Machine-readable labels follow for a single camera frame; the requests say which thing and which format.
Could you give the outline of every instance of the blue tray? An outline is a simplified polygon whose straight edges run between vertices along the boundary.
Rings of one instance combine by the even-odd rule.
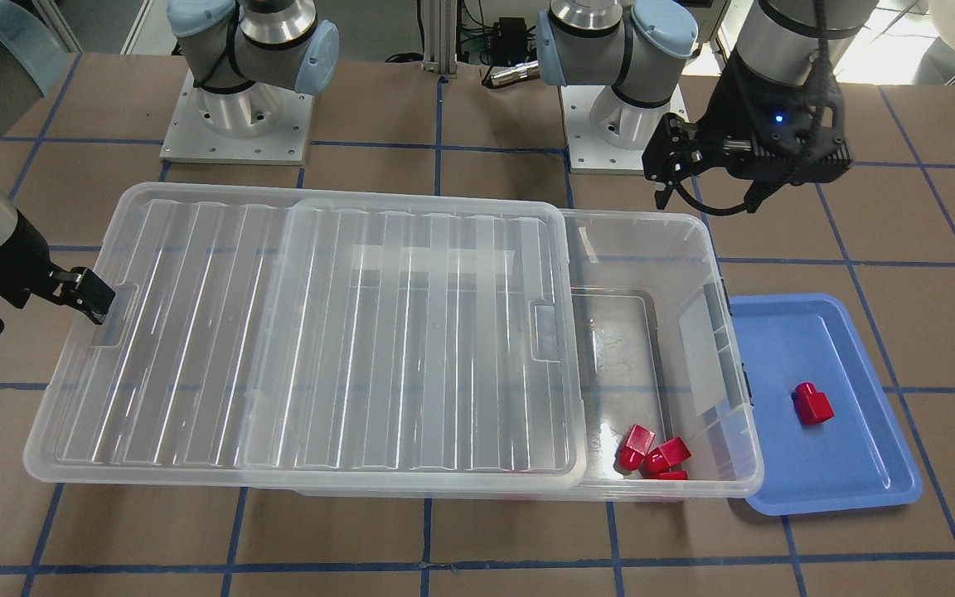
[[[916,461],[846,307],[781,294],[739,296],[731,310],[765,460],[750,506],[783,515],[916,502]],[[801,424],[791,393],[803,381],[827,394],[833,419]]]

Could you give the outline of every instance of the plastic storage container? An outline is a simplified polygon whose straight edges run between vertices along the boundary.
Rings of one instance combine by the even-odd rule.
[[[761,483],[689,216],[144,184],[95,268],[118,298],[73,324],[24,454],[40,479],[545,499]],[[613,471],[632,423],[685,439],[693,480]]]

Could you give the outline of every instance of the brown table surface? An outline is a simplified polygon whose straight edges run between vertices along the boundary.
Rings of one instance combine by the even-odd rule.
[[[0,143],[0,193],[65,267],[94,263],[117,200],[145,181],[652,211],[640,177],[565,169],[557,90],[489,91],[459,68],[439,83],[415,64],[341,64],[303,170],[169,167],[158,152],[185,61],[86,54]],[[713,82],[683,80],[692,118]],[[844,88],[856,166],[822,194],[791,188],[710,228],[733,295],[827,292],[848,306],[920,465],[914,505],[776,518],[724,499],[39,483],[22,447],[73,313],[0,301],[0,595],[955,595],[955,87]],[[717,205],[744,188],[717,171],[700,180]]]

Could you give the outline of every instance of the metal mounting plate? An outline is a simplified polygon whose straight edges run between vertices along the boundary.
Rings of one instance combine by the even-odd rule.
[[[188,71],[175,103],[172,122],[164,134],[160,158],[174,163],[258,163],[259,165],[303,166],[312,122],[311,95],[273,90],[282,95],[284,112],[268,133],[250,138],[220,135],[205,124],[201,111],[192,103],[193,75]]]
[[[592,129],[588,114],[602,90],[602,85],[560,87],[562,124],[570,148],[570,170],[588,174],[643,174],[643,150],[611,146]],[[679,86],[673,91],[670,109],[687,118]]]

